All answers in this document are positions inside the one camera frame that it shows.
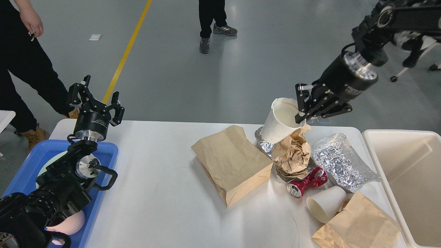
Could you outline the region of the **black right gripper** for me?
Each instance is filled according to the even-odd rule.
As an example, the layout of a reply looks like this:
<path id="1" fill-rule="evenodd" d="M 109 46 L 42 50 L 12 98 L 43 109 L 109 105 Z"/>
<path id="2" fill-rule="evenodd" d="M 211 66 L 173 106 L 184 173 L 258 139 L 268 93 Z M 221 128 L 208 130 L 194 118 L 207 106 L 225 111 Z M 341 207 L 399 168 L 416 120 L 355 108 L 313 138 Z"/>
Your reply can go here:
<path id="1" fill-rule="evenodd" d="M 313 117 L 332 117 L 353 110 L 345 102 L 358 97 L 378 81 L 378 74 L 358 52 L 343 52 L 311 85 L 296 84 L 299 113 L 296 123 Z"/>

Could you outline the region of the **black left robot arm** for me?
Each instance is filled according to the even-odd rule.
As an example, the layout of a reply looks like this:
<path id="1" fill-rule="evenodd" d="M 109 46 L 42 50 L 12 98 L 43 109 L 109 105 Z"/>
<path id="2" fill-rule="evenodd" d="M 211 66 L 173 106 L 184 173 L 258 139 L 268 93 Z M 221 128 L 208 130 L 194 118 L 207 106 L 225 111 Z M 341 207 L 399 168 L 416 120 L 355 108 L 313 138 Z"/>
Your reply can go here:
<path id="1" fill-rule="evenodd" d="M 118 101 L 119 92 L 113 93 L 110 105 L 96 100 L 89 91 L 90 78 L 87 75 L 68 91 L 67 103 L 79 107 L 79 116 L 67 136 L 66 154 L 46 166 L 36 178 L 36 190 L 1 199 L 2 248 L 47 248 L 54 238 L 69 248 L 70 237 L 47 230 L 49 224 L 80 212 L 92 201 L 91 189 L 109 190 L 114 185 L 117 172 L 90 156 L 106 139 L 109 125 L 121 123 L 125 109 Z"/>

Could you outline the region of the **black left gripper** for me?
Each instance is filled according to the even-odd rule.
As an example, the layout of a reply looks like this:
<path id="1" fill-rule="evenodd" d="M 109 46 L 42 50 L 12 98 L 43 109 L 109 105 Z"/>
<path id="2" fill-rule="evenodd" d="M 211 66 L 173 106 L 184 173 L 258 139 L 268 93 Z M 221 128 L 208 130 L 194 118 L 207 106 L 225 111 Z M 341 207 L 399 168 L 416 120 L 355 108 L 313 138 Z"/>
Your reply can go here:
<path id="1" fill-rule="evenodd" d="M 74 83 L 68 90 L 68 105 L 80 108 L 73 134 L 82 140 L 101 142 L 106 139 L 109 124 L 121 124 L 125 108 L 118 101 L 119 91 L 112 95 L 111 104 L 96 100 L 89 90 L 91 75 L 80 83 Z"/>

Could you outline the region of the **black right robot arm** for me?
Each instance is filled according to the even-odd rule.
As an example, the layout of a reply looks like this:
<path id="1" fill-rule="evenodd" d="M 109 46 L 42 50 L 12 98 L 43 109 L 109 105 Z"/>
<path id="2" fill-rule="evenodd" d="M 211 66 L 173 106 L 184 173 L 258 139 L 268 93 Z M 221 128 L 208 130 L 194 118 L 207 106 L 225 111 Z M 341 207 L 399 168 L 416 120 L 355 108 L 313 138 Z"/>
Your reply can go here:
<path id="1" fill-rule="evenodd" d="M 354 52 L 344 47 L 318 80 L 296 84 L 296 123 L 351 112 L 349 102 L 378 81 L 373 67 L 388 61 L 383 47 L 389 42 L 403 41 L 402 49 L 411 52 L 403 66 L 415 66 L 423 37 L 440 36 L 440 15 L 439 0 L 380 0 L 352 30 Z"/>

